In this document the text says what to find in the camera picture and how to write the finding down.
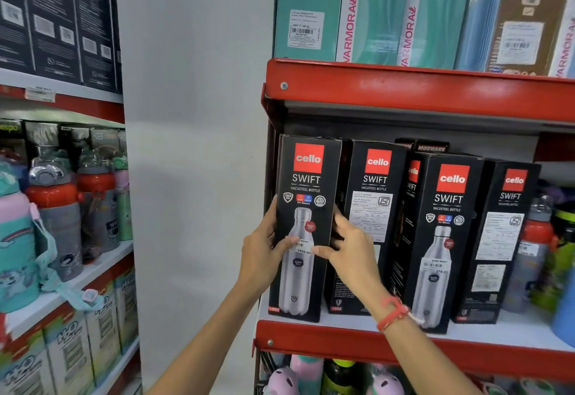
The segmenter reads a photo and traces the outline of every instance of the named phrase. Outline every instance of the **red square logo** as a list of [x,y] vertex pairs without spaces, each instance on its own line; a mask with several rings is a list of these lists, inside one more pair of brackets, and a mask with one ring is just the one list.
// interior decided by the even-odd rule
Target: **red square logo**
[[508,169],[503,182],[503,191],[523,192],[527,180],[527,169]]
[[442,164],[437,180],[437,191],[464,194],[468,175],[469,166],[467,165]]
[[367,160],[365,162],[366,174],[389,174],[389,165],[392,162],[392,151],[376,150],[370,148],[367,150]]
[[421,166],[421,162],[419,160],[411,161],[409,169],[407,170],[407,179],[409,181],[417,183],[417,180],[419,179],[419,166]]
[[293,158],[293,170],[321,174],[323,150],[323,145],[296,144],[296,156]]

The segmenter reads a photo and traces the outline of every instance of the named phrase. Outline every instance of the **person's right hand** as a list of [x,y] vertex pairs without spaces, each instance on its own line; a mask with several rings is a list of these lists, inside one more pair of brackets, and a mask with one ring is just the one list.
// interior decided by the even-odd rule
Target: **person's right hand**
[[350,223],[339,211],[334,209],[334,230],[343,238],[331,239],[329,246],[314,246],[312,252],[334,266],[341,281],[365,305],[375,292],[384,290],[379,277],[376,253],[373,248],[373,239],[360,228]]

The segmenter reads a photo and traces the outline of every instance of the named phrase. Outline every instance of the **white wall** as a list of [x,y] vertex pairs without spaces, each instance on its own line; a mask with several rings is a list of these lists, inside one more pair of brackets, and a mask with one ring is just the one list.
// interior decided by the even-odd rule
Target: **white wall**
[[[233,285],[262,217],[274,0],[119,0],[144,388]],[[252,312],[212,393],[250,393]]]

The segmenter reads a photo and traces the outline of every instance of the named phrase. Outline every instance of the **hand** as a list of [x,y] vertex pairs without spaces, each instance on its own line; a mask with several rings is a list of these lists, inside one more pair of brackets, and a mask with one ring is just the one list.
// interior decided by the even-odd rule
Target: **hand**
[[274,280],[284,253],[298,243],[299,237],[287,236],[275,248],[274,229],[276,228],[277,195],[262,222],[252,234],[244,238],[241,247],[241,266],[237,285],[244,292],[259,297]]
[[339,251],[335,251],[329,246],[314,246],[312,252],[329,260],[341,281],[369,310],[368,301],[370,298],[377,296],[379,301],[380,295],[389,296],[379,277],[373,239],[369,234],[350,223],[337,207],[334,209],[334,221],[334,230],[343,240],[331,239],[331,245]]

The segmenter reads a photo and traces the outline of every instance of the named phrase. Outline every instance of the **silver bottle picture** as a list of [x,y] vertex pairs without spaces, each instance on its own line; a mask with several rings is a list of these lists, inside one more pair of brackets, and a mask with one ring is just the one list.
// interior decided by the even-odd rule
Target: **silver bottle picture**
[[433,243],[421,259],[411,311],[425,320],[422,328],[435,328],[441,321],[451,272],[451,255],[445,246],[450,235],[450,227],[436,226]]
[[309,308],[314,255],[312,233],[305,229],[305,225],[311,219],[310,209],[296,208],[294,224],[288,236],[298,236],[299,242],[287,250],[282,259],[279,308],[292,315],[303,315]]

